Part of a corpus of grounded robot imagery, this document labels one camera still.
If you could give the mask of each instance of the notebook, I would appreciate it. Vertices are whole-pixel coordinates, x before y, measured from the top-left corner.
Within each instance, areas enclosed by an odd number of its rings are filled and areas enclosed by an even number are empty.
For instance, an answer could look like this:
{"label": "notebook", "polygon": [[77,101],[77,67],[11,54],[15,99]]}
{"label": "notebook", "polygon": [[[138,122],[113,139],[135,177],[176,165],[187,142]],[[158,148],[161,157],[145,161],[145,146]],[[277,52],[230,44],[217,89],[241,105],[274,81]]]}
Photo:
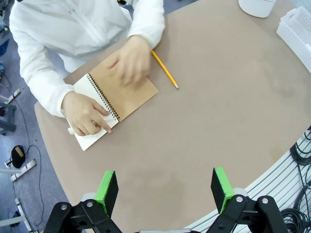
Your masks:
{"label": "notebook", "polygon": [[[116,77],[115,69],[108,69],[117,55],[117,52],[110,55],[73,85],[76,93],[95,99],[110,112],[109,116],[102,117],[111,128],[158,93],[158,89],[147,77],[138,84],[122,85],[121,80]],[[86,150],[106,133],[102,129],[95,135],[74,135],[82,150]]]}

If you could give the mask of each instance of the table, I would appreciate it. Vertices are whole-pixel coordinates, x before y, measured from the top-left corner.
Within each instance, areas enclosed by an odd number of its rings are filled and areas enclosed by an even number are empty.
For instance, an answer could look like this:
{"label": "table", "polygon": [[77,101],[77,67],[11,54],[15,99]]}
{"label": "table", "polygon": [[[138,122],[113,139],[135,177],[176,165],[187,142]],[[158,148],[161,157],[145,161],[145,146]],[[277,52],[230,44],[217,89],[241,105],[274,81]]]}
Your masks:
{"label": "table", "polygon": [[[212,168],[246,187],[276,162],[311,123],[310,74],[278,37],[292,9],[277,1],[266,19],[238,1],[200,0],[166,18],[155,52],[176,90],[152,61],[159,94],[83,152],[65,119],[35,111],[60,183],[75,205],[116,170],[113,220],[124,232],[182,228],[215,209]],[[75,83],[124,42],[66,78]]]}

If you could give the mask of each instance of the white basket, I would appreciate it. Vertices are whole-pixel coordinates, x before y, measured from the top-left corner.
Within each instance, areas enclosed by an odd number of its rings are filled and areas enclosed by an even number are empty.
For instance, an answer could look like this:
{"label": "white basket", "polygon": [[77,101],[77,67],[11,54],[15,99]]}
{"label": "white basket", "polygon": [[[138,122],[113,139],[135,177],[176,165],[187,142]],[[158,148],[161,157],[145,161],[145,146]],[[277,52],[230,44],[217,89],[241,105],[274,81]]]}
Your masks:
{"label": "white basket", "polygon": [[296,53],[311,73],[311,15],[302,6],[281,18],[276,33]]}

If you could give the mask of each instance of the gray floor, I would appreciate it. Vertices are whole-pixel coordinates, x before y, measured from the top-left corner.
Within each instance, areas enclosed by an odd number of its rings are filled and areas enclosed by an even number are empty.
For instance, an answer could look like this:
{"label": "gray floor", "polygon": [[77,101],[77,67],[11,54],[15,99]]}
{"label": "gray floor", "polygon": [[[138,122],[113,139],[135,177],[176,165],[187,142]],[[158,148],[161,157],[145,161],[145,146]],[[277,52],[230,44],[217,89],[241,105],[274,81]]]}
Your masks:
{"label": "gray floor", "polygon": [[[165,13],[168,14],[194,1],[196,0],[164,0]],[[8,79],[4,77],[0,83],[5,84],[10,91],[15,91],[17,88],[21,88],[21,94],[12,102],[13,105],[17,106],[17,110],[15,111],[15,123],[17,124],[16,131],[14,133],[7,133],[6,136],[0,135],[0,168],[4,168],[4,162],[10,158],[11,150],[15,145],[22,145],[25,150],[32,144],[38,146],[41,156],[35,147],[31,147],[28,156],[26,157],[26,162],[35,159],[37,161],[37,166],[14,182],[14,186],[16,197],[19,198],[32,229],[37,230],[38,228],[39,230],[42,230],[45,227],[53,206],[59,201],[68,200],[52,167],[36,121],[34,111],[36,99],[33,97],[29,88],[19,75],[17,45],[12,39],[10,33],[0,39],[0,44],[7,39],[10,39],[8,50],[2,57],[0,57],[0,60],[4,61],[5,75]],[[65,76],[67,73],[64,70],[63,62],[59,56],[51,52],[51,59],[55,65],[55,69]],[[9,96],[10,92],[3,85],[0,85],[0,94]],[[22,112],[19,109],[18,104],[25,117],[29,140]],[[39,192],[40,173],[40,187],[43,205]],[[17,210],[14,201],[15,194],[13,184],[10,182],[9,178],[10,176],[8,174],[0,173],[0,220],[12,217],[12,212]],[[15,228],[2,227],[0,228],[0,232],[23,233],[28,231],[24,224],[20,224]]]}

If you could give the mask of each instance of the person's left hand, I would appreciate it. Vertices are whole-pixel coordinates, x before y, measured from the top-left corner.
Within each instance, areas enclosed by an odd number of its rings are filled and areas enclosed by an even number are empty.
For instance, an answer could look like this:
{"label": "person's left hand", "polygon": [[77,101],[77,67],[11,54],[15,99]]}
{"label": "person's left hand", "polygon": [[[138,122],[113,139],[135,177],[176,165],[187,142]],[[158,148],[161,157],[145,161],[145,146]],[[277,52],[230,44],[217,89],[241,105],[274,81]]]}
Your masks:
{"label": "person's left hand", "polygon": [[150,45],[144,38],[131,36],[109,68],[116,67],[117,77],[123,79],[124,85],[137,83],[150,74],[150,51]]}

